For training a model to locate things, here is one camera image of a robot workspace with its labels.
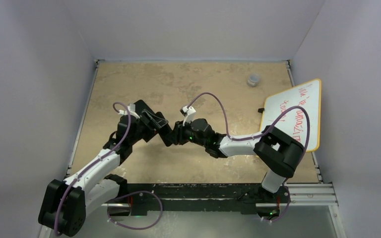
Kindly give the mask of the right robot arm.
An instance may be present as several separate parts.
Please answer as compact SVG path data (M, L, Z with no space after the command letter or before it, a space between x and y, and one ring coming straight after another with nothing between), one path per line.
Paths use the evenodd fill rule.
M278 195L282 184L294 176L303 158L305 147L280 129L268 125L259 135L229 138L215 132L205 119L192 122L178 121L174 127L167 123L159 130L166 146L197 144L214 158L228 158L238 155L256 155L269 168L258 189L263 201L270 202Z

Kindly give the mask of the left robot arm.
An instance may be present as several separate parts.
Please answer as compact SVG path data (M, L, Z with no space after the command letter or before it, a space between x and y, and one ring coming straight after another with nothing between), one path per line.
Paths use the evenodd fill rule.
M117 129L109 136L97 156L78 172L64 178L54 179L46 188L38 215L39 224L53 229L57 237L76 235L84 225L86 217L107 201L132 202L139 194L155 198L162 208L161 199L151 191L131 191L128 181L110 172L119 167L131 154L133 145L154 136L168 134L169 122L161 112L153 112L143 101L138 100L123 109Z

